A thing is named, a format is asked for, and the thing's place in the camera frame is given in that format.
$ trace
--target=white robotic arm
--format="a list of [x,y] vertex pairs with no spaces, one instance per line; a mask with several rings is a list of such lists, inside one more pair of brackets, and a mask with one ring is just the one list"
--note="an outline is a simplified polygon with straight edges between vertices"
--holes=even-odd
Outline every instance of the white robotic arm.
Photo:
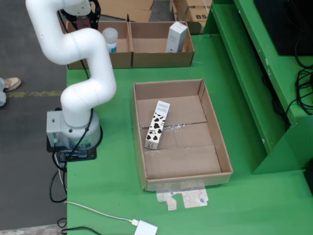
[[91,108],[108,102],[116,92],[112,64],[102,34],[91,28],[69,34],[62,32],[57,11],[86,2],[89,3],[88,0],[26,0],[38,41],[50,61],[67,65],[87,60],[90,79],[67,87],[61,95],[65,122],[74,128],[86,126]]

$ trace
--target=green surface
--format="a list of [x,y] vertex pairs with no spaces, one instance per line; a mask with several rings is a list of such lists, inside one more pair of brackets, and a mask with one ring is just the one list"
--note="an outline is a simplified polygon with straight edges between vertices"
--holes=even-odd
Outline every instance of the green surface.
[[[293,56],[280,56],[263,24],[263,21],[255,7],[254,0],[235,0],[236,6],[245,23],[255,48],[259,52],[261,61],[268,72],[268,76],[275,91],[286,110],[288,105],[296,98],[295,80],[301,67]],[[312,64],[312,57],[300,57],[304,64]],[[303,99],[306,103],[312,103],[313,96]],[[307,114],[296,103],[291,105],[288,118],[295,124],[300,116]]]
[[313,116],[300,117],[254,173],[302,169],[313,153],[313,132],[308,130],[313,130]]
[[212,13],[265,149],[270,153],[285,133],[285,123],[273,110],[272,96],[262,81],[262,71],[236,6],[214,4]]
[[[96,160],[68,163],[69,201],[96,210],[141,219],[159,227],[158,235],[311,234],[313,198],[301,171],[251,175],[266,155],[231,61],[219,35],[193,36],[190,68],[114,70],[117,93],[96,107],[104,131]],[[176,211],[140,187],[131,125],[133,82],[204,78],[221,126],[234,174],[221,186],[207,187],[209,205]],[[68,70],[68,83],[85,79]],[[131,235],[130,223],[67,206],[68,227],[88,226],[103,235]],[[92,234],[86,231],[70,235]]]

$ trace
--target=black monitor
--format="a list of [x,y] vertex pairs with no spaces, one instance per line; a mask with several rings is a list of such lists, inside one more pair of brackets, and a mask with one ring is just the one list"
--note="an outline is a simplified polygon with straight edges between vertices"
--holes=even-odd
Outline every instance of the black monitor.
[[313,55],[313,0],[254,0],[280,55]]

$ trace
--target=shoe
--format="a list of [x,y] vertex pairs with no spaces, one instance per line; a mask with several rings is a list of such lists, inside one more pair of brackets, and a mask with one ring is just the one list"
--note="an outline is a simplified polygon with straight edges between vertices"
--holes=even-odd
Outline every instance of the shoe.
[[4,92],[10,92],[12,90],[15,90],[22,83],[21,80],[17,77],[5,78],[4,82],[5,82]]

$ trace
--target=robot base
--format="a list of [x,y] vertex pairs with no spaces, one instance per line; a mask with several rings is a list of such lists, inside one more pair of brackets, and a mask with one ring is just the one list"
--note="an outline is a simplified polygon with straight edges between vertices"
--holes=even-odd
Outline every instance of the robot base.
[[60,109],[47,112],[47,152],[56,152],[59,163],[85,161],[96,158],[96,148],[102,140],[102,128],[99,117],[93,111],[92,120],[85,137],[69,159],[69,153],[78,143],[86,127],[73,128],[67,125]]

